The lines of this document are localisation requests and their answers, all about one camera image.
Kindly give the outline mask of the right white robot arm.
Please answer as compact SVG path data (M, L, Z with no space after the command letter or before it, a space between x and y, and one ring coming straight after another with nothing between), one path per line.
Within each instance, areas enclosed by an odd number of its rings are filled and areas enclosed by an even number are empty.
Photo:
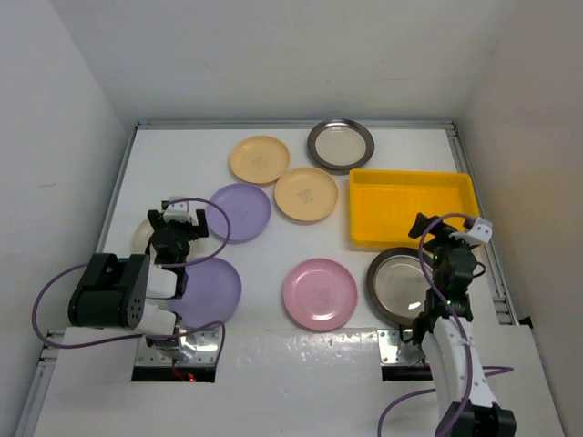
M424 309L414 319L413 344L428 360L438 400L436 436L514 436L514 413L503 409L488 385L473 337L468 295L478 261L473 249L492 237L480 217L416 215L408 236L419 240L427 280Z

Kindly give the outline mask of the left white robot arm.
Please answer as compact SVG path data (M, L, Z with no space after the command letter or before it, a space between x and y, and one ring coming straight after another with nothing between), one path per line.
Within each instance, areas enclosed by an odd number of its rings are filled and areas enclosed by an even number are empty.
M185 362L195 348L187 337L174 337L187 330L181 316L148 300L179 300L184 296L189 281L184 264L191 243L209 235L205 211L197 209L190 214L184 204L152 209L148 222L152 232L141 253L125 259L107 253L92 256L69 301L67 316L76 327L161 335L161 340L147 339L146 344Z

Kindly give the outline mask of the steel rimmed plate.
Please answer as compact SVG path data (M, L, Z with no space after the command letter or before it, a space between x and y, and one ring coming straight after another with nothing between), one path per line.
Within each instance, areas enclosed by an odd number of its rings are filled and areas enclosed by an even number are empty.
M366 164L375 151L370 131L350 119L332 119L317 124L307 138L313 162L336 173L348 173Z
M424 310L429 285L418 252L410 248L387 249L371 262L365 292L375 314L390 326L411 329Z

